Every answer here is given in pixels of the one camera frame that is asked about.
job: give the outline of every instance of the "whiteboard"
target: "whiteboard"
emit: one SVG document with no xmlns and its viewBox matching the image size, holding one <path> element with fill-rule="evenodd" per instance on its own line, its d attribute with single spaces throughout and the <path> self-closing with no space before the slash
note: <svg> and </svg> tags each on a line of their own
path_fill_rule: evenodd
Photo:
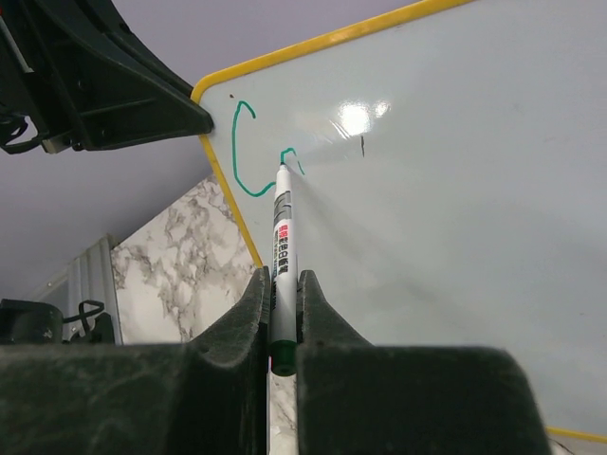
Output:
<svg viewBox="0 0 607 455">
<path fill-rule="evenodd" d="M 547 425 L 606 434 L 607 2 L 454 3 L 205 78 L 207 153 L 269 264 L 296 151 L 299 269 L 371 342 L 506 348 Z"/>
</svg>

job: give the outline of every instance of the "white marble pattern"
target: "white marble pattern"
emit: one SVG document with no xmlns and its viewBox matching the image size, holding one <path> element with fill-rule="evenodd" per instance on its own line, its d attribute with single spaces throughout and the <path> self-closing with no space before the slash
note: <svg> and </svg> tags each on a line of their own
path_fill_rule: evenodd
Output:
<svg viewBox="0 0 607 455">
<path fill-rule="evenodd" d="M 255 269 L 212 175 L 112 252 L 125 344 L 185 342 L 241 297 Z M 270 375 L 271 454 L 297 453 L 294 378 Z"/>
</svg>

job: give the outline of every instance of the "black cable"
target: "black cable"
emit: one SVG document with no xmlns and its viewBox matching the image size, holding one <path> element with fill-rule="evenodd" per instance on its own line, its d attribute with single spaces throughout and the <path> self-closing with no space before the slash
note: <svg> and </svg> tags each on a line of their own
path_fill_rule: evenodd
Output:
<svg viewBox="0 0 607 455">
<path fill-rule="evenodd" d="M 24 142 L 10 144 L 15 139 L 18 139 L 28 129 L 26 117 L 13 112 L 5 104 L 0 101 L 0 148 L 4 149 L 9 154 L 22 154 L 31 149 L 38 147 L 41 143 L 40 138 L 35 137 Z"/>
<path fill-rule="evenodd" d="M 84 311 L 84 306 L 89 304 L 91 306 L 95 306 L 94 310 Z M 91 334 L 91 326 L 88 324 L 88 318 L 92 318 L 93 316 L 102 313 L 105 309 L 105 305 L 101 301 L 96 300 L 83 300 L 78 304 L 78 315 L 70 316 L 69 318 L 64 318 L 64 324 L 69 322 L 76 322 L 77 320 L 81 321 L 84 329 L 84 337 L 89 337 Z"/>
</svg>

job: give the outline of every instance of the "black plastic part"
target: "black plastic part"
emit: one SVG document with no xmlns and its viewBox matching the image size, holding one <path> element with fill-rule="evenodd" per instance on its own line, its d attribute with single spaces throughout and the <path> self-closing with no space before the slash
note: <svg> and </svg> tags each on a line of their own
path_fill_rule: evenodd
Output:
<svg viewBox="0 0 607 455">
<path fill-rule="evenodd" d="M 61 343 L 64 316 L 48 303 L 0 301 L 0 344 Z"/>
<path fill-rule="evenodd" d="M 549 455 L 506 353 L 375 347 L 302 273 L 301 455 Z M 0 453 L 266 454 L 270 278 L 183 345 L 0 347 Z"/>
<path fill-rule="evenodd" d="M 190 343 L 0 348 L 0 453 L 267 453 L 269 272 Z"/>
<path fill-rule="evenodd" d="M 524 373 L 507 353 L 374 347 L 328 304 L 311 271 L 302 273 L 300 296 L 300 455 L 551 453 Z"/>
<path fill-rule="evenodd" d="M 45 139 L 110 150 L 211 131 L 211 116 L 189 98 L 192 87 L 145 47 L 110 0 L 0 0 L 0 10 L 31 69 L 0 33 L 0 110 L 12 112 L 0 139 L 14 135 L 24 116 L 38 130 L 26 143 L 0 142 L 8 153 Z"/>
</svg>

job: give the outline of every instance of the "whiteboard marker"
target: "whiteboard marker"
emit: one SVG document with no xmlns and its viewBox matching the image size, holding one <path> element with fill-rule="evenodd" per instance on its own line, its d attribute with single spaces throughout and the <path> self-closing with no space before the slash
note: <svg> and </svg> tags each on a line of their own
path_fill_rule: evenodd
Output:
<svg viewBox="0 0 607 455">
<path fill-rule="evenodd" d="M 293 236 L 291 176 L 285 163 L 281 163 L 276 173 L 273 245 L 269 352 L 272 372 L 291 376 L 295 373 L 297 348 L 297 252 Z"/>
</svg>

